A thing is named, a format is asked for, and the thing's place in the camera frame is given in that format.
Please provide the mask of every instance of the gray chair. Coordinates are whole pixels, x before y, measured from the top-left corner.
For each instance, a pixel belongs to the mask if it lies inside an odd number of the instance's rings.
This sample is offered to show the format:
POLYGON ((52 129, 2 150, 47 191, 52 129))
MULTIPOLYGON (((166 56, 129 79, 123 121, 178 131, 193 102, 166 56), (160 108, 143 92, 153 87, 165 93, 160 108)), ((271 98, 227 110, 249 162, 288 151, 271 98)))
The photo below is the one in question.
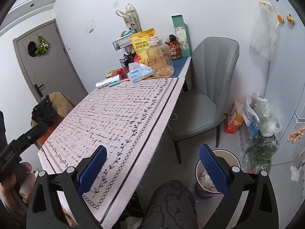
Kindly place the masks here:
POLYGON ((192 55, 192 87, 181 93, 170 121, 172 139, 178 162, 181 154, 178 142, 217 128, 219 144, 220 123, 228 104, 231 80, 239 57, 235 40, 209 37, 202 41, 192 55))

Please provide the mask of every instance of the silver screw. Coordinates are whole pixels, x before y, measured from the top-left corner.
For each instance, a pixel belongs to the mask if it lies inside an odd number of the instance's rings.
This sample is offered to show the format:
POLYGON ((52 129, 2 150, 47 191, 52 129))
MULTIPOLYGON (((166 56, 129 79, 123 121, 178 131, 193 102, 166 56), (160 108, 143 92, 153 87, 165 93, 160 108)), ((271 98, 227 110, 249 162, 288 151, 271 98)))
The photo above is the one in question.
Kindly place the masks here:
POLYGON ((44 170, 39 171, 38 175, 39 175, 40 177, 43 177, 43 176, 45 175, 45 171, 44 171, 44 170))
POLYGON ((268 173, 267 173, 267 171, 265 171, 265 170, 262 170, 260 173, 261 173, 262 176, 264 176, 264 177, 268 176, 268 173))
POLYGON ((235 173, 238 173, 240 171, 240 168, 237 167, 237 166, 233 166, 232 171, 235 172, 235 173))
POLYGON ((68 167, 68 169, 67 169, 68 173, 72 173, 73 171, 74 171, 74 167, 73 166, 68 167))

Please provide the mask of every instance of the white cylindrical handle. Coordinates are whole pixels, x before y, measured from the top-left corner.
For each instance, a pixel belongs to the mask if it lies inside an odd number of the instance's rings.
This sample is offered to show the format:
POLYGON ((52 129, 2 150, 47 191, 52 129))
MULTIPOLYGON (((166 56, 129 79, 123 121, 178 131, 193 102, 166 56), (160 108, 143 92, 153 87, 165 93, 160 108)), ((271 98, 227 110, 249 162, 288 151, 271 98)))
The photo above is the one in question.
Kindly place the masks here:
POLYGON ((24 181, 24 183, 21 184, 21 186, 20 186, 19 194, 23 198, 28 198, 29 195, 32 193, 35 181, 36 181, 35 174, 30 172, 27 175, 26 180, 24 181))

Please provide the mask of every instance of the hand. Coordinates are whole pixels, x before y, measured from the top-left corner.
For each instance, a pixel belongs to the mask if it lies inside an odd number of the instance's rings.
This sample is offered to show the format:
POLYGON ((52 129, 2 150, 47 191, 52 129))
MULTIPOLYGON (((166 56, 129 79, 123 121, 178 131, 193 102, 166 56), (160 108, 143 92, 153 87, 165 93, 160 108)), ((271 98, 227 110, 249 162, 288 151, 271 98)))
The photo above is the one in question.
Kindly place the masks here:
MULTIPOLYGON (((25 166, 27 172, 32 171, 32 166, 30 163, 22 163, 25 166)), ((0 184, 0 193, 3 196, 5 204, 16 214, 19 216, 26 218, 25 211, 19 206, 18 202, 15 200, 11 193, 11 189, 16 185, 16 176, 12 174, 10 177, 7 177, 1 184, 0 184)), ((23 202, 25 204, 29 204, 31 195, 28 198, 23 198, 23 202)))

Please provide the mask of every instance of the text pattern on tablecloth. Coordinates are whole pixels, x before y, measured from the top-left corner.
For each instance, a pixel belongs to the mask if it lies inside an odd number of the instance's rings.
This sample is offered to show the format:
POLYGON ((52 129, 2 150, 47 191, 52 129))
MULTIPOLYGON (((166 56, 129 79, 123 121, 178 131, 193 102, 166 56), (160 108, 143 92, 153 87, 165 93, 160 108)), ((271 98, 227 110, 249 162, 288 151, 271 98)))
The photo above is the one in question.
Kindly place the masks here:
POLYGON ((77 166, 99 145, 106 147, 106 163, 91 190, 83 195, 98 220, 147 143, 176 82, 176 78, 154 79, 94 90, 69 113, 42 147, 57 173, 68 166, 77 166))

